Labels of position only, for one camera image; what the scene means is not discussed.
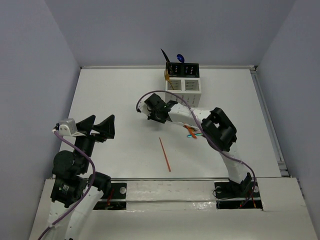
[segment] wall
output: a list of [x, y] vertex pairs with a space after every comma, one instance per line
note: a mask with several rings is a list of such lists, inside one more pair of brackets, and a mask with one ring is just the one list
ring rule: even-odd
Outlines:
[[297, 0], [258, 67], [289, 172], [320, 238], [320, 1]]
[[0, 33], [0, 238], [26, 240], [80, 69], [43, 0], [2, 1]]
[[258, 65], [294, 0], [45, 0], [80, 66]]

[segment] gray wall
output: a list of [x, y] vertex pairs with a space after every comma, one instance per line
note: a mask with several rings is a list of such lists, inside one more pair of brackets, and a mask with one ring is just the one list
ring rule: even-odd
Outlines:
[[258, 67], [290, 173], [320, 238], [320, 1], [297, 0]]
[[45, 0], [80, 66], [258, 65], [294, 0]]
[[43, 0], [0, 7], [0, 238], [29, 238], [79, 66]]

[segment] purple cable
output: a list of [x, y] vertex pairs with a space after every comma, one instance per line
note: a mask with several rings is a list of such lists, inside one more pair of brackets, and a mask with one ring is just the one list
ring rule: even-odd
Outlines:
[[[169, 91], [165, 91], [165, 90], [149, 91], [149, 92], [147, 92], [146, 94], [144, 94], [142, 97], [140, 97], [140, 99], [138, 100], [138, 102], [137, 102], [137, 104], [136, 104], [136, 106], [135, 106], [135, 109], [136, 109], [137, 112], [139, 112], [138, 106], [139, 106], [140, 101], [141, 101], [145, 96], [147, 96], [147, 95], [149, 95], [149, 94], [153, 94], [153, 93], [166, 93], [166, 94], [171, 94], [171, 95], [175, 96], [176, 98], [180, 99], [180, 100], [187, 106], [187, 108], [190, 110], [191, 115], [192, 115], [192, 117], [193, 117], [193, 119], [194, 119], [194, 121], [195, 121], [195, 124], [197, 125], [197, 127], [199, 128], [199, 130], [202, 132], [203, 136], [206, 138], [206, 140], [207, 140], [207, 142], [209, 143], [210, 147], [212, 147], [214, 150], [218, 151], [220, 154], [222, 154], [222, 155], [225, 156], [226, 158], [228, 158], [228, 159], [230, 159], [230, 160], [232, 160], [232, 161], [234, 161], [234, 162], [237, 162], [237, 163], [240, 163], [240, 164], [246, 166], [246, 167], [252, 172], [252, 176], [253, 176], [253, 187], [252, 187], [252, 189], [253, 189], [253, 190], [255, 189], [255, 187], [256, 187], [256, 182], [257, 182], [257, 178], [256, 178], [256, 174], [255, 174], [254, 170], [253, 170], [248, 164], [246, 164], [244, 161], [241, 161], [241, 160], [236, 159], [236, 158], [234, 158], [234, 157], [232, 157], [232, 156], [229, 156], [229, 155], [225, 154], [223, 151], [221, 151], [221, 150], [217, 147], [217, 145], [215, 145], [215, 143], [210, 139], [210, 137], [204, 132], [204, 130], [203, 130], [202, 127], [201, 127], [201, 123], [199, 122], [199, 120], [197, 119], [196, 115], [194, 114], [194, 111], [192, 110], [191, 106], [187, 103], [186, 100], [184, 100], [184, 99], [183, 99], [182, 97], [180, 97], [179, 95], [177, 95], [177, 94], [175, 94], [175, 93], [172, 93], [172, 92], [169, 92]], [[253, 191], [253, 190], [251, 191], [250, 196], [249, 196], [249, 197], [244, 201], [244, 203], [240, 206], [240, 208], [242, 208], [242, 207], [252, 198], [252, 196], [253, 196], [253, 194], [254, 194], [254, 191]]]
[[[75, 145], [73, 145], [71, 142], [65, 140], [62, 136], [59, 135], [59, 133], [57, 131], [54, 131], [53, 132], [54, 135], [56, 135], [56, 137], [58, 139], [60, 139], [62, 142], [68, 144], [70, 147], [74, 148], [75, 150], [77, 150], [82, 156], [84, 156], [88, 161], [89, 163], [91, 164], [92, 166], [92, 178], [91, 178], [91, 181], [88, 185], [88, 188], [86, 189], [86, 191], [84, 192], [84, 194], [82, 195], [82, 197], [68, 210], [66, 211], [64, 214], [62, 214], [57, 220], [55, 220], [51, 225], [56, 225], [58, 222], [60, 222], [63, 218], [65, 218], [69, 213], [71, 213], [78, 205], [79, 203], [86, 197], [86, 195], [88, 194], [90, 188], [92, 187], [92, 185], [94, 184], [94, 181], [95, 181], [95, 177], [96, 177], [96, 167], [95, 167], [95, 164], [94, 162], [91, 160], [91, 158], [86, 154], [84, 153], [80, 148], [76, 147]], [[43, 238], [43, 236], [51, 229], [50, 226], [48, 226], [44, 231], [43, 233], [41, 233], [40, 237], [38, 238], [38, 240], [41, 240]]]

